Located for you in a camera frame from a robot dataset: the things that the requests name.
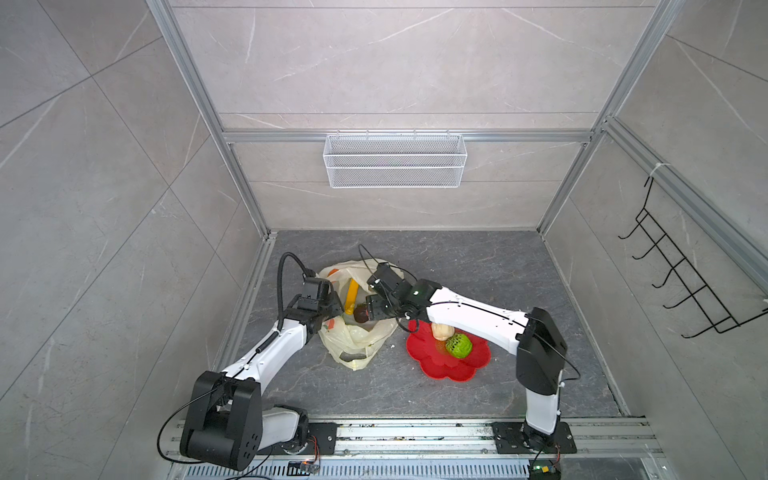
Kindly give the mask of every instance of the white plastic bag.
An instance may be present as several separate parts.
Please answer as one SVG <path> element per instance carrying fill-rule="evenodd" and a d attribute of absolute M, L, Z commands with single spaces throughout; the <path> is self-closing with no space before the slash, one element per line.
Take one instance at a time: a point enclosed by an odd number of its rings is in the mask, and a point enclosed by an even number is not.
<path fill-rule="evenodd" d="M 376 271 L 376 264 L 384 260 L 366 260 L 342 262 L 322 269 L 317 276 L 327 278 L 333 283 L 334 290 L 342 299 L 346 298 L 346 290 L 349 281 L 354 279 L 359 287 L 358 297 L 362 292 L 374 293 L 368 287 L 368 279 L 372 271 Z M 370 330 L 360 326 L 347 325 L 342 316 L 336 316 L 323 322 L 320 328 L 320 339 L 326 346 L 334 360 L 352 370 L 364 369 L 371 358 L 379 351 L 384 342 L 397 329 L 395 319 L 384 319 L 376 322 Z"/>

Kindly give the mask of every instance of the red plate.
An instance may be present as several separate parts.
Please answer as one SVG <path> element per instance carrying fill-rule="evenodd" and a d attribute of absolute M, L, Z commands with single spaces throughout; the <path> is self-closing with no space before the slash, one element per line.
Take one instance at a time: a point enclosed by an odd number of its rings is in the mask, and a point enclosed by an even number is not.
<path fill-rule="evenodd" d="M 415 328 L 416 322 L 411 320 L 408 329 Z M 472 353 L 464 359 L 457 359 L 445 350 L 445 342 L 435 340 L 429 323 L 421 322 L 419 331 L 408 335 L 406 350 L 429 378 L 440 380 L 447 377 L 454 382 L 468 382 L 478 369 L 491 362 L 491 349 L 485 339 L 459 329 L 456 332 L 464 333 L 472 341 Z"/>

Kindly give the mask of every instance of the gray stone floor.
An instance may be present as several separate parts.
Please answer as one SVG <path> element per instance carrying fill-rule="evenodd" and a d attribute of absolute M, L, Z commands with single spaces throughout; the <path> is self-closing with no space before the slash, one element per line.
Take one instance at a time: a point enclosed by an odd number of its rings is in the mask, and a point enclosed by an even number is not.
<path fill-rule="evenodd" d="M 647 480 L 639 458 L 563 458 L 561 480 Z"/>
<path fill-rule="evenodd" d="M 266 276 L 247 326 L 240 354 L 263 337 L 276 318 L 276 269 L 292 251 L 314 270 L 358 260 L 357 244 L 416 276 L 457 293 L 504 308 L 547 310 L 568 342 L 568 358 L 581 380 L 567 382 L 564 417 L 618 416 L 602 368 L 536 232 L 323 231 L 277 234 Z M 299 268 L 286 264 L 286 301 L 300 288 Z M 314 415 L 490 415 L 523 416 L 525 390 L 515 379 L 515 358 L 491 345 L 493 360 L 467 383 L 425 376 L 406 352 L 406 333 L 389 338 L 367 368 L 353 372 L 333 361 L 319 338 L 280 370 L 264 393 L 264 404 L 284 403 Z"/>

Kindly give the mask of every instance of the wire basket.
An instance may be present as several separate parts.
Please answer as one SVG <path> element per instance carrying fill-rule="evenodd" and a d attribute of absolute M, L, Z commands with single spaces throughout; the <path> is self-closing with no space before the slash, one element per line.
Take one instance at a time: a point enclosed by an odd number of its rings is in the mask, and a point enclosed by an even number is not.
<path fill-rule="evenodd" d="M 332 188 L 458 187 L 467 149 L 460 134 L 337 134 L 323 160 Z"/>

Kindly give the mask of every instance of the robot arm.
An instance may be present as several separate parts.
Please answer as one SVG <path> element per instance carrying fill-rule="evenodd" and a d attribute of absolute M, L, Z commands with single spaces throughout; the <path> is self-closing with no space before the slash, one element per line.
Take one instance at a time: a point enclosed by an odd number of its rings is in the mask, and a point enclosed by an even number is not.
<path fill-rule="evenodd" d="M 526 388 L 528 411 L 523 436 L 527 446 L 547 445 L 557 427 L 559 392 L 567 346 L 547 312 L 505 310 L 429 281 L 411 284 L 387 263 L 368 281 L 369 319 L 400 317 L 454 326 L 485 338 L 518 357 L 516 375 Z M 181 437 L 182 455 L 243 470 L 260 449 L 279 444 L 287 451 L 306 445 L 306 412 L 276 406 L 262 412 L 261 393 L 285 362 L 341 314 L 328 280 L 307 276 L 264 339 L 222 372 L 205 372 L 195 382 L 193 402 Z"/>
<path fill-rule="evenodd" d="M 568 351 L 549 313 L 538 308 L 531 313 L 505 310 L 461 296 L 430 280 L 411 285 L 386 263 L 378 265 L 368 283 L 386 299 L 385 305 L 377 308 L 369 297 L 370 318 L 401 316 L 450 325 L 516 355 L 516 376 L 525 387 L 528 406 L 528 443 L 537 450 L 546 444 L 560 416 L 561 379 Z"/>

